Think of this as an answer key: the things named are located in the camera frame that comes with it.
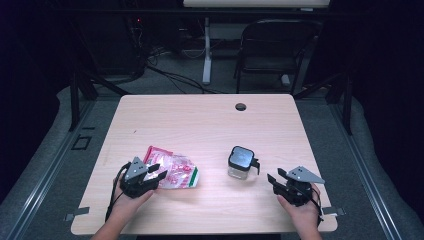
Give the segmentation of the red and white plastic bag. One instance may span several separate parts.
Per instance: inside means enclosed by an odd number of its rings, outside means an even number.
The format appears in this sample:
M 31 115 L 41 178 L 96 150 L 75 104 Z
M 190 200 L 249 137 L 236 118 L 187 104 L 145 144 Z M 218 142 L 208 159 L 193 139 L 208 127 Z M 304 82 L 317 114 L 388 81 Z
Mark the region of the red and white plastic bag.
M 165 178 L 159 181 L 160 189 L 188 189 L 197 186 L 199 170 L 184 155 L 150 146 L 143 162 L 147 166 L 159 164 L 159 169 L 148 174 L 147 179 L 156 178 L 160 173 L 166 171 Z

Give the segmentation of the black metal stand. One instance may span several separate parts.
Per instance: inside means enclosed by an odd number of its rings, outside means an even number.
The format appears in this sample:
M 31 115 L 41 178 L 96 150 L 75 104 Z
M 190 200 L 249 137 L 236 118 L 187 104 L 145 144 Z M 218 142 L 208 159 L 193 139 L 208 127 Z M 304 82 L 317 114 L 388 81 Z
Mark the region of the black metal stand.
M 82 37 L 81 32 L 69 23 L 69 39 L 73 50 L 69 49 L 69 59 L 73 66 L 73 76 L 70 78 L 71 96 L 71 125 L 69 131 L 74 131 L 80 122 L 80 97 L 79 93 L 89 101 L 94 101 L 99 94 L 94 84 L 100 84 L 119 96 L 128 95 L 129 92 L 101 77 L 94 65 L 93 57 Z
M 346 72 L 336 73 L 329 78 L 312 84 L 305 90 L 300 91 L 294 95 L 296 100 L 305 98 L 306 96 L 316 92 L 320 88 L 329 85 L 330 90 L 328 91 L 325 100 L 328 104 L 336 104 L 343 99 L 342 108 L 342 126 L 344 127 L 348 135 L 352 134 L 351 130 L 351 110 L 352 110 L 352 90 L 353 81 L 350 75 Z

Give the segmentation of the white desk leg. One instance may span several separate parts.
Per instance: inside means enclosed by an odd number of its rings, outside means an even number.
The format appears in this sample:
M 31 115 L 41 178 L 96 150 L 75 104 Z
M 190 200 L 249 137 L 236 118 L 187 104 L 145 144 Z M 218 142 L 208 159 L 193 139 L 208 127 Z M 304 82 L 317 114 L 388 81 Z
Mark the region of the white desk leg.
M 204 21 L 204 41 L 205 41 L 205 58 L 203 67 L 203 78 L 202 83 L 209 85 L 211 83 L 211 45 L 210 45 L 210 22 L 208 18 Z

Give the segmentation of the grey tape piece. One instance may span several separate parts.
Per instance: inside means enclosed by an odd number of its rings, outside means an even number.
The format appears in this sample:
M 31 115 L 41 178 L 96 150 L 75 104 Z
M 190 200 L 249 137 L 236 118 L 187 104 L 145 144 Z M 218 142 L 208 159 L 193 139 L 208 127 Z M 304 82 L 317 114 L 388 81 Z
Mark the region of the grey tape piece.
M 340 207 L 323 207 L 322 212 L 324 215 L 331 215 L 331 216 L 344 216 L 346 214 L 345 210 Z
M 78 208 L 72 213 L 67 213 L 64 216 L 64 221 L 72 221 L 76 216 L 88 214 L 90 207 Z

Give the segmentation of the black equipment cabinet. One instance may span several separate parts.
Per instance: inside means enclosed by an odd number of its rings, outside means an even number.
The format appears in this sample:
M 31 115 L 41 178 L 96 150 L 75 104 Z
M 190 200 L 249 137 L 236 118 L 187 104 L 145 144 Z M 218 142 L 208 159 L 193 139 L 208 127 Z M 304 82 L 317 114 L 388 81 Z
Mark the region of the black equipment cabinet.
M 136 44 L 136 36 L 140 30 L 124 16 L 107 16 L 100 23 L 101 67 L 110 74 L 143 75 L 145 58 Z

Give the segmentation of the person's left hand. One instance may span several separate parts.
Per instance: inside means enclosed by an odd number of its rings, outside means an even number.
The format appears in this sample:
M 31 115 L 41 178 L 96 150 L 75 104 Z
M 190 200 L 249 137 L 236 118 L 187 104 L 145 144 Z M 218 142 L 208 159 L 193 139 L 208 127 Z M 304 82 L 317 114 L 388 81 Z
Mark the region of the person's left hand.
M 149 190 L 140 197 L 128 197 L 120 188 L 121 178 L 122 176 L 119 176 L 118 179 L 114 180 L 114 193 L 109 210 L 109 219 L 131 219 L 137 213 L 138 209 L 155 193 L 154 190 Z

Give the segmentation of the aluminium floor rail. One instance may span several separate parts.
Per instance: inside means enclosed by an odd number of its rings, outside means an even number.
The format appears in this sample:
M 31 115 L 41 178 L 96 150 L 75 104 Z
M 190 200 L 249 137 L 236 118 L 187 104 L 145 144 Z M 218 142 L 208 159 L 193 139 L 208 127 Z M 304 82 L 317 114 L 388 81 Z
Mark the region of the aluminium floor rail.
M 80 120 L 72 131 L 68 128 L 66 117 L 70 107 L 65 103 L 60 106 L 52 127 L 0 206 L 0 223 L 5 224 L 5 230 L 1 233 L 4 240 L 22 238 L 95 104 L 95 101 L 88 101 L 81 105 Z
M 359 175 L 361 184 L 367 194 L 373 211 L 381 225 L 381 228 L 387 240 L 403 240 L 402 236 L 393 221 L 389 209 L 380 194 L 380 191 L 370 173 L 362 153 L 354 139 L 353 135 L 349 135 L 342 122 L 342 113 L 337 105 L 329 105 L 330 112 L 334 117 L 338 128 L 340 129 L 343 138 L 347 142 L 351 154 L 353 155 L 353 162 L 356 171 Z

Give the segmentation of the black folding chair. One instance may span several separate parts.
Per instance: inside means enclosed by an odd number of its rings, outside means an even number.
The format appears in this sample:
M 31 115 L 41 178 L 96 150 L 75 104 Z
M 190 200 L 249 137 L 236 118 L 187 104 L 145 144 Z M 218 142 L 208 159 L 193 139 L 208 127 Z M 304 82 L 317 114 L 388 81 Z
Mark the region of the black folding chair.
M 292 75 L 294 93 L 307 48 L 319 36 L 322 24 L 312 20 L 262 19 L 249 24 L 241 34 L 233 78 L 240 91 L 241 75 Z

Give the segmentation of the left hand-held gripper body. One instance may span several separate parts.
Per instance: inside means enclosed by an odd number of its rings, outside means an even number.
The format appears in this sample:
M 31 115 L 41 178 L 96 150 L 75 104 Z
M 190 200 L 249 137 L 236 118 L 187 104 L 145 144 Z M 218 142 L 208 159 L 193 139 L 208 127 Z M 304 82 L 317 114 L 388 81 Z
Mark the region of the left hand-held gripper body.
M 120 188 L 126 196 L 137 198 L 147 191 L 157 188 L 144 184 L 147 171 L 148 166 L 139 157 L 135 157 L 120 180 Z

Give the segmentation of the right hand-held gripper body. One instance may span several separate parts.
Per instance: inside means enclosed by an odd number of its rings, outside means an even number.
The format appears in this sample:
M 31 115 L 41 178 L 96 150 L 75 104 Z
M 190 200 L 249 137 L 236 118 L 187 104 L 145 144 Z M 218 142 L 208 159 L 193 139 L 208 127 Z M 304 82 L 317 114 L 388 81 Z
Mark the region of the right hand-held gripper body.
M 312 183 L 324 184 L 325 180 L 309 171 L 303 166 L 298 166 L 290 171 L 286 171 L 288 180 L 282 184 L 283 196 L 291 205 L 296 207 L 307 204 L 313 199 Z

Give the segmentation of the person's right hand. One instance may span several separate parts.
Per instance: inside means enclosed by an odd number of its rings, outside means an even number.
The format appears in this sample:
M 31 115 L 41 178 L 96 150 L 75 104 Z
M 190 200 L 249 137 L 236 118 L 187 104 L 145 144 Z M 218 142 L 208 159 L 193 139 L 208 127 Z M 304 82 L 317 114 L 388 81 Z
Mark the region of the person's right hand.
M 303 206 L 296 207 L 291 205 L 281 195 L 277 196 L 277 200 L 291 217 L 292 223 L 296 230 L 302 225 L 315 225 L 318 228 L 319 211 L 312 201 Z

